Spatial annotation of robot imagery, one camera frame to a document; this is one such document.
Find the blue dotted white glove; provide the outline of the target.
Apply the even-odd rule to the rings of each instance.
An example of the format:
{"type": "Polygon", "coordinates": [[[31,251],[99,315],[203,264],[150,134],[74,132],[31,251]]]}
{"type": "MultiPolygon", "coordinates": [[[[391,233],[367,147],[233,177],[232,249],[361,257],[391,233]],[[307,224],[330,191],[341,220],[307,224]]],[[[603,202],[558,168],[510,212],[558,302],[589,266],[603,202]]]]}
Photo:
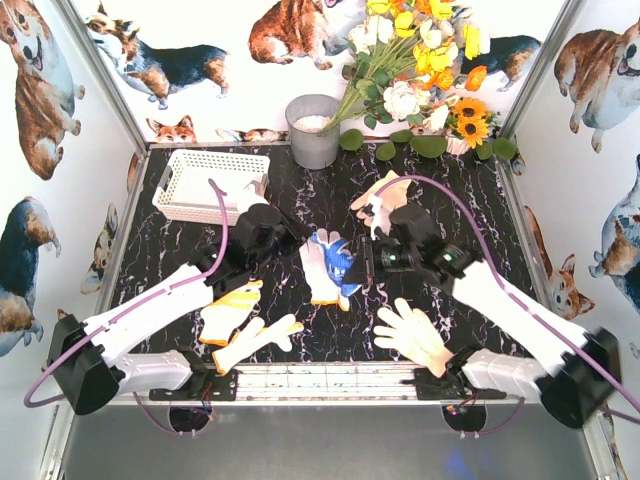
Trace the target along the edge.
{"type": "Polygon", "coordinates": [[[311,242],[321,254],[321,279],[324,297],[314,303],[336,304],[342,311],[350,310],[350,298],[360,290],[361,284],[345,280],[354,263],[354,256],[348,250],[349,241],[336,231],[318,229],[311,235],[311,242]]]}

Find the white knit glove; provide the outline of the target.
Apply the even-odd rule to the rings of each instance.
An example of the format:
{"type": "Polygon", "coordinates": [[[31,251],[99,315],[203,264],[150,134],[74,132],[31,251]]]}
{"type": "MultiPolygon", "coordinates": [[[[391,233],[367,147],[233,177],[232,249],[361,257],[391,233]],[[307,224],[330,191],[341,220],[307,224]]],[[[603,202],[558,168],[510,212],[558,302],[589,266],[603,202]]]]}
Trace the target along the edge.
{"type": "Polygon", "coordinates": [[[338,305],[343,311],[349,310],[349,301],[340,288],[330,279],[322,246],[309,238],[299,249],[304,276],[311,290],[313,305],[338,305]]]}

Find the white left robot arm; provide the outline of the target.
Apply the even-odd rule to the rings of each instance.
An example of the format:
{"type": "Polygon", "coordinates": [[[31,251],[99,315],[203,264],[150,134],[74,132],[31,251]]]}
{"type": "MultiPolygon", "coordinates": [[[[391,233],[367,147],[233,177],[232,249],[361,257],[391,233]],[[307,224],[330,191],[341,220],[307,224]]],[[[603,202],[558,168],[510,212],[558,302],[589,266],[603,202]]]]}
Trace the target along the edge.
{"type": "Polygon", "coordinates": [[[73,411],[91,414],[132,392],[197,397],[213,370],[191,348],[156,354],[135,354],[133,348],[245,285],[275,260],[295,254],[310,233],[278,207],[255,204],[220,239],[148,291],[84,321],[73,315],[59,320],[47,364],[73,411]]]}

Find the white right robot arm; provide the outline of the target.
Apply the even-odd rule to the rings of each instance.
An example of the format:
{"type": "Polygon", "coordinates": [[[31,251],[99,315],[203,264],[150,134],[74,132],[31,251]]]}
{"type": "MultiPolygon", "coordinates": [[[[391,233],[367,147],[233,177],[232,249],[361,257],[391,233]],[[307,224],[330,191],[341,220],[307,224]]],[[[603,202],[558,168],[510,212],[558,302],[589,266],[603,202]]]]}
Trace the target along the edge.
{"type": "Polygon", "coordinates": [[[388,211],[372,195],[364,211],[370,231],[357,240],[347,283],[371,285],[394,274],[416,274],[492,321],[529,355],[497,354],[479,345],[452,353],[425,315],[412,309],[402,309],[379,336],[384,347],[427,368],[435,382],[461,395],[492,390],[537,402],[569,428],[582,427],[603,407],[621,382],[613,334],[591,333],[532,300],[478,252],[444,240],[419,206],[388,211]]]}

